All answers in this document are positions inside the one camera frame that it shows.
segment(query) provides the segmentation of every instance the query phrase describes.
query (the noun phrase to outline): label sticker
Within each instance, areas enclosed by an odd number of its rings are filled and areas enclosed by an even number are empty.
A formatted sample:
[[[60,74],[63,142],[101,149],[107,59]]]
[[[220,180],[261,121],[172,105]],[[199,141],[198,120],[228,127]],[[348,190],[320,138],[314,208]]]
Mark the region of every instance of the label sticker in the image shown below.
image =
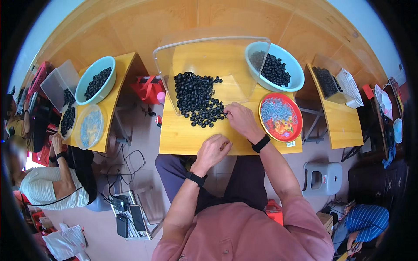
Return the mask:
[[[287,147],[293,147],[293,146],[296,146],[296,141],[292,141],[292,142],[286,143],[286,146],[287,146]]]

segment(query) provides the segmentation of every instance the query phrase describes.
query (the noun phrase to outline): yellow shirt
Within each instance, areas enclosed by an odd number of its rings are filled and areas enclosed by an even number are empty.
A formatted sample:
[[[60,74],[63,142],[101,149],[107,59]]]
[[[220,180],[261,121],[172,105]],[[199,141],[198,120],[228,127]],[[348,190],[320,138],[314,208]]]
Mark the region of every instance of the yellow shirt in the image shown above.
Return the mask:
[[[26,140],[26,147],[28,151],[33,152],[34,149],[34,142],[33,142],[33,132],[29,131],[28,134],[25,133],[25,129],[23,127],[23,120],[22,119],[14,119],[11,122],[8,122],[6,125],[6,130],[10,133],[11,128],[15,129],[15,135],[19,135]]]

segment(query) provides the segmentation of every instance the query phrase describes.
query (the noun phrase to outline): wooden cabinet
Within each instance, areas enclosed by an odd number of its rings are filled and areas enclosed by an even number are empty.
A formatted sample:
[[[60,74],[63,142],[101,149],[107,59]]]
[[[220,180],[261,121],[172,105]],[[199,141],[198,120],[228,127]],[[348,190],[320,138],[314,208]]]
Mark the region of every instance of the wooden cabinet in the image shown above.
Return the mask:
[[[348,201],[380,205],[390,213],[405,191],[407,177],[408,167],[403,160],[392,162],[386,170],[383,164],[351,169]]]

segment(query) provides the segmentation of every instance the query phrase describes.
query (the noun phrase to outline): white plastic basket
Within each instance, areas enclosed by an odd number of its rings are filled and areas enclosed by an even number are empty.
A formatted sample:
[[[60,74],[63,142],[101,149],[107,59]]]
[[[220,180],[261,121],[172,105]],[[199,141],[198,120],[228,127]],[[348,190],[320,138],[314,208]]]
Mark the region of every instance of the white plastic basket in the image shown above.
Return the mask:
[[[341,71],[337,74],[336,78],[341,89],[351,97],[354,97],[354,100],[347,102],[346,105],[353,109],[363,106],[363,100],[353,76],[351,76],[347,70],[341,68]]]

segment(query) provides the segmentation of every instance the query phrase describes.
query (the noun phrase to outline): chair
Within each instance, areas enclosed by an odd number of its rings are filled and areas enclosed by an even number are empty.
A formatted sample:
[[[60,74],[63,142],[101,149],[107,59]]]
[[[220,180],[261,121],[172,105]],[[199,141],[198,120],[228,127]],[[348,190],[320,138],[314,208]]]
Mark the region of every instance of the chair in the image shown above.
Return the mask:
[[[110,203],[105,201],[100,193],[102,193],[106,198],[108,198],[109,184],[112,184],[113,182],[115,182],[115,184],[112,186],[112,189],[113,189],[112,195],[118,194],[122,191],[122,183],[121,183],[120,175],[116,175],[116,176],[108,175],[107,177],[108,178],[106,178],[106,175],[100,175],[96,179],[97,198],[91,204],[88,204],[86,208],[92,211],[96,211],[96,212],[112,210]]]
[[[334,195],[341,189],[342,166],[338,162],[311,163],[303,165],[306,189],[303,196]]]

